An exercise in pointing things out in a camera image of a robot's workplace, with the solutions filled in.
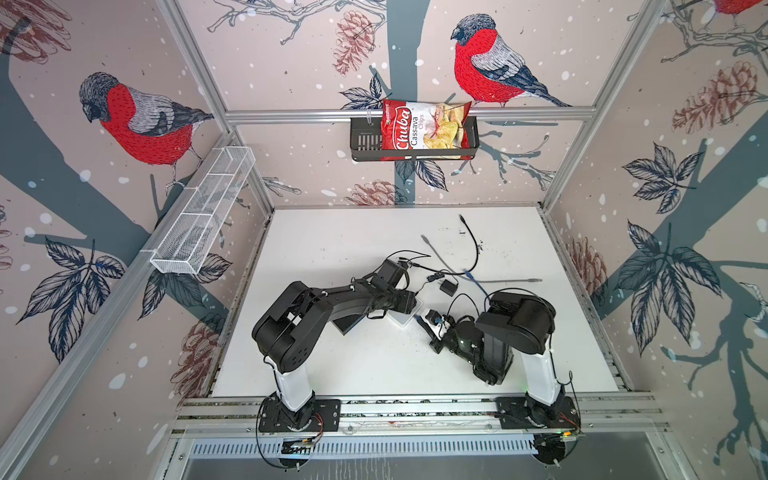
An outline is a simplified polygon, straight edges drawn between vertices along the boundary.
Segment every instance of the cable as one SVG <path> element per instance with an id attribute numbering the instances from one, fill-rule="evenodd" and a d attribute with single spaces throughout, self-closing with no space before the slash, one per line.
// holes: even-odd
<path id="1" fill-rule="evenodd" d="M 458 298 L 459 298 L 460 296 L 465 296 L 465 297 L 469 298 L 469 301 L 470 301 L 470 302 L 472 302 L 472 305 L 473 305 L 473 306 L 475 306 L 475 312 L 477 312 L 477 314 L 478 314 L 478 317 L 480 317 L 480 310 L 478 310 L 478 306 L 477 306 L 477 303 L 475 303 L 475 301 L 472 299 L 472 297 L 470 297 L 470 296 L 469 296 L 469 295 L 467 295 L 466 293 L 460 293 L 459 295 L 457 295 L 457 296 L 456 296 L 456 297 L 453 299 L 453 301 L 451 302 L 451 305 L 448 307 L 448 312 L 446 312 L 446 313 L 445 313 L 445 316 L 448 316 L 448 315 L 450 315 L 450 314 L 451 314 L 451 307 L 453 307 L 453 304 L 454 304 L 454 303 L 456 303 L 456 300 L 458 300 Z"/>

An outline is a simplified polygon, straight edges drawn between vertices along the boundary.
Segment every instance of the power adapter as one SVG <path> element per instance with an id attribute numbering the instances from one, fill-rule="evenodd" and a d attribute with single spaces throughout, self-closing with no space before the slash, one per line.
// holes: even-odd
<path id="1" fill-rule="evenodd" d="M 456 289 L 458 289 L 458 283 L 452 283 L 451 280 L 448 280 L 447 278 L 443 280 L 440 285 L 440 290 L 447 293 L 448 296 L 453 296 L 453 294 L 456 293 Z"/>

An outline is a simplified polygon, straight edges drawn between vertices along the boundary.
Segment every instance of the wall shelf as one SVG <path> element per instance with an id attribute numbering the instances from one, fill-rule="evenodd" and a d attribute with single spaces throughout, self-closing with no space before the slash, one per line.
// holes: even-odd
<path id="1" fill-rule="evenodd" d="M 224 147 L 150 262 L 162 273 L 197 274 L 255 159 L 248 147 Z"/>

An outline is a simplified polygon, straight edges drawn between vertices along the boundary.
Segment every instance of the mounting plate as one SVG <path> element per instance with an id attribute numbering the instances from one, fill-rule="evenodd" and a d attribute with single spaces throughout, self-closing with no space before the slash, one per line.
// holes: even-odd
<path id="1" fill-rule="evenodd" d="M 323 419 L 324 432 L 339 431 L 339 416 L 341 414 L 341 400 L 320 399 L 315 400 L 312 408 L 313 417 L 310 424 L 302 432 L 319 432 L 320 425 L 314 418 L 314 414 Z M 264 408 L 259 421 L 259 432 L 262 433 L 296 433 L 288 429 L 288 421 L 284 418 L 280 408 L 280 400 L 273 397 L 264 399 Z"/>

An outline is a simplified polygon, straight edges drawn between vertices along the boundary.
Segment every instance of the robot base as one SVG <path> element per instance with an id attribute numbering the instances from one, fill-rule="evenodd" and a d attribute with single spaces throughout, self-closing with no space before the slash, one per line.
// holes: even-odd
<path id="1" fill-rule="evenodd" d="M 323 419 L 324 432 L 339 431 L 339 414 L 341 401 L 333 399 L 313 399 L 306 403 L 298 412 L 291 412 L 277 398 L 276 392 L 264 399 L 264 406 L 259 421 L 259 432 L 262 433 L 286 433 L 286 432 L 319 432 L 320 424 L 315 414 Z M 309 418 L 302 425 L 299 418 Z"/>
<path id="2" fill-rule="evenodd" d="M 581 429 L 574 401 L 564 394 L 561 387 L 558 399 L 551 406 L 546 406 L 530 396 L 498 397 L 496 409 L 502 430 L 534 428 Z"/>

